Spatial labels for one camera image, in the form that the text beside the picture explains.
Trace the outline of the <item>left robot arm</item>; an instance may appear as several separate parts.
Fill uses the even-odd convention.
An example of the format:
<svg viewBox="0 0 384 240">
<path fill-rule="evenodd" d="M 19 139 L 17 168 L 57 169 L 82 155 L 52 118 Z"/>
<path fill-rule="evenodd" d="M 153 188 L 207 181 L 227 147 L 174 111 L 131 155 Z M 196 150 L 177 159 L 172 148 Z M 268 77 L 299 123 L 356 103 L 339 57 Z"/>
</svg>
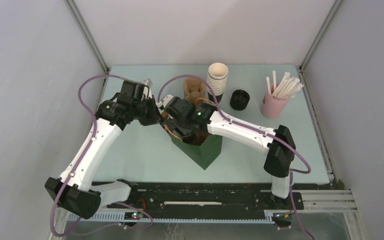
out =
<svg viewBox="0 0 384 240">
<path fill-rule="evenodd" d="M 162 121 L 151 93 L 152 81 L 125 80 L 120 92 L 105 100 L 94 115 L 94 124 L 69 166 L 59 177 L 49 177 L 44 187 L 57 205 L 83 219 L 91 218 L 99 208 L 120 202 L 133 208 L 138 194 L 134 184 L 118 179 L 93 186 L 93 177 L 109 147 L 134 120 L 143 126 Z"/>
</svg>

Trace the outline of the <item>green paper bag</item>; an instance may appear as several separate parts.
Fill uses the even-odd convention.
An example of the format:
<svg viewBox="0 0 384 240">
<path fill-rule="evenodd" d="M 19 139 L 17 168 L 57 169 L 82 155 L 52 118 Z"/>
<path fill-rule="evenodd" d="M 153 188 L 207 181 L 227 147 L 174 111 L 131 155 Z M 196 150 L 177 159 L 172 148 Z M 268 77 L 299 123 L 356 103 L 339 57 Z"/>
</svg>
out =
<svg viewBox="0 0 384 240">
<path fill-rule="evenodd" d="M 209 124 L 211 123 L 211 115 L 217 111 L 215 104 L 207 99 L 204 99 L 202 103 L 209 105 Z M 168 118 L 168 114 L 163 110 L 163 127 L 164 121 Z M 190 159 L 192 159 L 199 167 L 206 170 L 213 161 L 220 155 L 222 150 L 223 137 L 209 133 L 209 136 L 202 144 L 187 144 L 179 139 L 175 138 L 172 134 L 166 133 L 170 136 L 172 143 L 174 143 L 183 153 L 185 153 Z"/>
</svg>

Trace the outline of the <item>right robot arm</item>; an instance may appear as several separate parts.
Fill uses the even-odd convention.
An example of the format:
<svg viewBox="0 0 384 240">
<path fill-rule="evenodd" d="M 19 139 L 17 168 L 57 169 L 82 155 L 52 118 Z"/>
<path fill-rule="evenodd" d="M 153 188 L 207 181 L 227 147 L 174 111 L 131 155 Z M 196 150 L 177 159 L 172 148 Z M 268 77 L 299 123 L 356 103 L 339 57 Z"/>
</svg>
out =
<svg viewBox="0 0 384 240">
<path fill-rule="evenodd" d="M 258 126 L 227 115 L 209 100 L 195 106 L 170 94 L 159 101 L 157 107 L 168 114 L 168 128 L 181 136 L 206 132 L 261 152 L 264 155 L 263 168 L 271 176 L 271 204 L 277 209 L 284 209 L 290 204 L 290 168 L 296 145 L 286 126 Z"/>
</svg>

